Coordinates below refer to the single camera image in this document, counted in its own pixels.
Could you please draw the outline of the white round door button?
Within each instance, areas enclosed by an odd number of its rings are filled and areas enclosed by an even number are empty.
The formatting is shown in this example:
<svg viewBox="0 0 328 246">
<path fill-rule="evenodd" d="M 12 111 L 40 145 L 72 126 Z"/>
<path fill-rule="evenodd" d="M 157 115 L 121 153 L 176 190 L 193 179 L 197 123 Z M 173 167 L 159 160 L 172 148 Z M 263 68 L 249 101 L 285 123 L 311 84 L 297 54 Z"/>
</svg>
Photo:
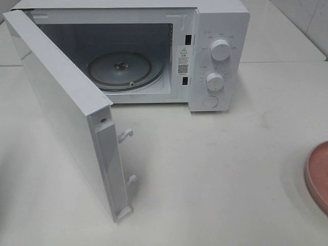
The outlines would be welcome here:
<svg viewBox="0 0 328 246">
<path fill-rule="evenodd" d="M 206 108 L 216 108 L 218 105 L 218 98 L 216 96 L 207 96 L 203 99 L 202 104 Z"/>
</svg>

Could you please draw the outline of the white round knob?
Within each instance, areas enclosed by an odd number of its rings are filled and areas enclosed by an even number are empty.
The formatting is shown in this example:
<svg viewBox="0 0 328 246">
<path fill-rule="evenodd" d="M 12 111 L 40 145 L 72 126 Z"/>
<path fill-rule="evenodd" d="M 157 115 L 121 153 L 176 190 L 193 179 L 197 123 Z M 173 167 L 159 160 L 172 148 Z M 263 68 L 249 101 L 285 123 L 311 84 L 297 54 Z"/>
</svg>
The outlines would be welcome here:
<svg viewBox="0 0 328 246">
<path fill-rule="evenodd" d="M 224 87 L 225 79 L 220 73 L 210 73 L 206 77 L 206 85 L 209 91 L 219 91 Z"/>
<path fill-rule="evenodd" d="M 214 40 L 210 44 L 210 54 L 213 60 L 223 61 L 230 56 L 231 44 L 225 38 L 219 38 Z"/>
</svg>

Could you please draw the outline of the white microwave door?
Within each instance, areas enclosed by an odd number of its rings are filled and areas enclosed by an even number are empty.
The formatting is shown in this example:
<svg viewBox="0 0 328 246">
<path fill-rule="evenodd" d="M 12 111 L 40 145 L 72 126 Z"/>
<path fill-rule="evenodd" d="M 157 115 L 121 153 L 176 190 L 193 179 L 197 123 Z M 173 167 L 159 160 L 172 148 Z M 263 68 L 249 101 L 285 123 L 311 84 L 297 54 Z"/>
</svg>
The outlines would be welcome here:
<svg viewBox="0 0 328 246">
<path fill-rule="evenodd" d="M 23 11 L 6 12 L 12 41 L 42 111 L 114 222 L 131 212 L 112 102 Z"/>
</svg>

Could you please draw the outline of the pink round plate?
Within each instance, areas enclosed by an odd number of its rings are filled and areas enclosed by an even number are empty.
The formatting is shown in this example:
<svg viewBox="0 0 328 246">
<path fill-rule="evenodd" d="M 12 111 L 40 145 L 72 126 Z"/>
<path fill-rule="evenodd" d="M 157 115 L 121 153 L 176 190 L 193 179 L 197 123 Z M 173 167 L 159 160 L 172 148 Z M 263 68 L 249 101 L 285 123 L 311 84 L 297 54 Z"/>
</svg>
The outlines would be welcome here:
<svg viewBox="0 0 328 246">
<path fill-rule="evenodd" d="M 309 153 L 304 177 L 309 194 L 327 216 L 327 141 L 318 144 Z"/>
</svg>

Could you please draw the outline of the glass microwave turntable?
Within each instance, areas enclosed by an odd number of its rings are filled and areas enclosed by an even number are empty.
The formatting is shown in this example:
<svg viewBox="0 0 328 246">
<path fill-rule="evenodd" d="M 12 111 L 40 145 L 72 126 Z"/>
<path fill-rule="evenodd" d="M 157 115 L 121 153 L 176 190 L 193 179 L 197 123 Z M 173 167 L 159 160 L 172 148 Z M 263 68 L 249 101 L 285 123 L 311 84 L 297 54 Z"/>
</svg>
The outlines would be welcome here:
<svg viewBox="0 0 328 246">
<path fill-rule="evenodd" d="M 104 86 L 128 86 L 146 78 L 152 70 L 148 58 L 137 52 L 111 52 L 88 64 L 88 73 Z"/>
</svg>

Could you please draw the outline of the white warning label sticker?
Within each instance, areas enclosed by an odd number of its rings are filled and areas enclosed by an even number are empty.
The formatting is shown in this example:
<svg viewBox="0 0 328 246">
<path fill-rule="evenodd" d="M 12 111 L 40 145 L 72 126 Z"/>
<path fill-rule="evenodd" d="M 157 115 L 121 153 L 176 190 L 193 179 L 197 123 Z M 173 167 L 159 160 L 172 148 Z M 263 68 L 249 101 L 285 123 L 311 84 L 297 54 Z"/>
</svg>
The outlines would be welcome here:
<svg viewBox="0 0 328 246">
<path fill-rule="evenodd" d="M 189 64 L 191 59 L 192 51 L 190 46 L 178 46 L 177 47 L 177 74 L 178 75 L 189 75 Z"/>
</svg>

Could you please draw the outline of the white microwave oven body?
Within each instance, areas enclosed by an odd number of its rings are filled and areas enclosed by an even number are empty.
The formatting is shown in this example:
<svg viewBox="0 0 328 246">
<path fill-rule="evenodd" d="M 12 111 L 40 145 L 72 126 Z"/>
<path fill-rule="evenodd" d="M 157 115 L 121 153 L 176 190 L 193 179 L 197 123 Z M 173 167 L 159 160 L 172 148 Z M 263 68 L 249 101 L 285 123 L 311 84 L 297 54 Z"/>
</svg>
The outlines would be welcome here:
<svg viewBox="0 0 328 246">
<path fill-rule="evenodd" d="M 20 1 L 14 10 L 26 13 L 113 104 L 186 103 L 192 112 L 230 107 L 250 20 L 241 1 Z M 231 44 L 220 62 L 210 54 L 219 38 Z M 189 75 L 177 74 L 178 46 L 191 47 Z M 101 85 L 88 64 L 111 52 L 140 53 L 152 70 L 135 84 Z M 207 89 L 210 73 L 225 79 L 221 90 Z M 216 108 L 203 106 L 207 96 L 218 98 Z"/>
</svg>

